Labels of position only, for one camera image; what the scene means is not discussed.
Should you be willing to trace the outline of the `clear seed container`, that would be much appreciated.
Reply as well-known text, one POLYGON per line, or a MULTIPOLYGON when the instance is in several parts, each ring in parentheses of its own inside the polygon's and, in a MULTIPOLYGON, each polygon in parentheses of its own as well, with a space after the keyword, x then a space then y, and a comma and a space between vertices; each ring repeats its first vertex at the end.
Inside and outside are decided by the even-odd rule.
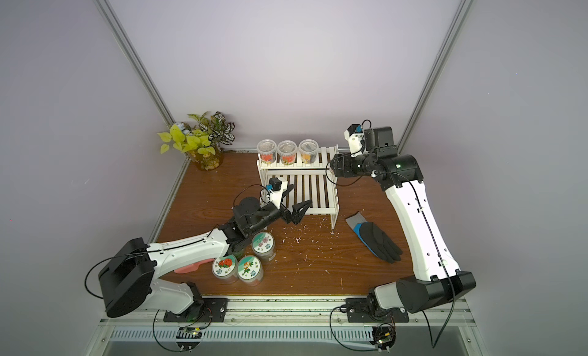
POLYGON ((296 163, 298 146, 294 141, 284 140, 278 146, 280 162, 283 165, 294 165, 296 163))
POLYGON ((312 164, 315 162, 318 151, 319 151, 319 144, 317 141, 313 139, 304 139, 299 144, 299 151, 301 156, 301 162, 303 164, 312 164))

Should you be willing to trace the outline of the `clear container red seeds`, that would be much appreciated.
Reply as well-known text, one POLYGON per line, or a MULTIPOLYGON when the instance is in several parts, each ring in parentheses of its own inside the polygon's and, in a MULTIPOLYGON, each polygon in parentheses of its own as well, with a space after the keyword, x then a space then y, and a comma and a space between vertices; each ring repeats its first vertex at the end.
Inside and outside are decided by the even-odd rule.
POLYGON ((277 160, 277 143, 264 139, 257 144, 257 154, 261 163, 271 165, 277 160))

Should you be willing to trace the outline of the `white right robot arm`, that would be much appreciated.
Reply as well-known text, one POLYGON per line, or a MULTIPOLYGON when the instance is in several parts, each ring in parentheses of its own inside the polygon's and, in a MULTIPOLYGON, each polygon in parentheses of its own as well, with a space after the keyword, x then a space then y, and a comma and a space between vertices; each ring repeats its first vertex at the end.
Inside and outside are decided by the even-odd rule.
POLYGON ((399 154, 392 128, 352 124, 344 136, 350 151, 336 155, 329 171, 337 178, 369 176, 381 186, 401 223, 413 263, 413 275, 370 291, 370 307, 403 307, 416 313, 454 302, 476 288, 475 277, 461 269, 439 231, 416 158, 399 154))

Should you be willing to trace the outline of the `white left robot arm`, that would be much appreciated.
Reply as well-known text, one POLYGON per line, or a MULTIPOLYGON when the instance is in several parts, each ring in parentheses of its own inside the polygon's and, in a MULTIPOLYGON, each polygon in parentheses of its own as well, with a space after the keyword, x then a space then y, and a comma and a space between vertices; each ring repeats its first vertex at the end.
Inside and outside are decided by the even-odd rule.
POLYGON ((299 224, 310 207, 310 200, 287 208, 280 202, 262 205, 256 198, 245 198, 234 207, 228 222, 207 233, 166 243, 147 244, 142 238, 128 241, 98 274, 107 316, 115 319, 151 309, 174 319, 198 319, 205 304, 197 286, 169 282, 163 276, 237 253, 275 221, 299 224))

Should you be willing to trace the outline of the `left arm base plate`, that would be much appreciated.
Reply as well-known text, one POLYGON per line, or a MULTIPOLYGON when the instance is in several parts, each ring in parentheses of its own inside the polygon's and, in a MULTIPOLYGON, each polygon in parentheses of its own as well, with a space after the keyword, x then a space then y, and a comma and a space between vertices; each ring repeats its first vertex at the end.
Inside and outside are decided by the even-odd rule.
POLYGON ((228 298, 204 298, 192 304, 180 314, 165 312, 163 322, 193 323, 224 321, 228 310, 228 298))

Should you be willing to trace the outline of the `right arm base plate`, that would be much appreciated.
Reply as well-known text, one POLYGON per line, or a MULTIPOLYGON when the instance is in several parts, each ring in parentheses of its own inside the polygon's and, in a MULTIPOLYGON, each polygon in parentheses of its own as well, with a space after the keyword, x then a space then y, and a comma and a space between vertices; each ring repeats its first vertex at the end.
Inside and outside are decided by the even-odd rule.
POLYGON ((350 323, 410 322, 408 312, 405 308, 393 307, 384 309, 377 304, 375 299, 369 296, 364 298, 346 298, 343 309, 347 311, 347 320, 350 323))

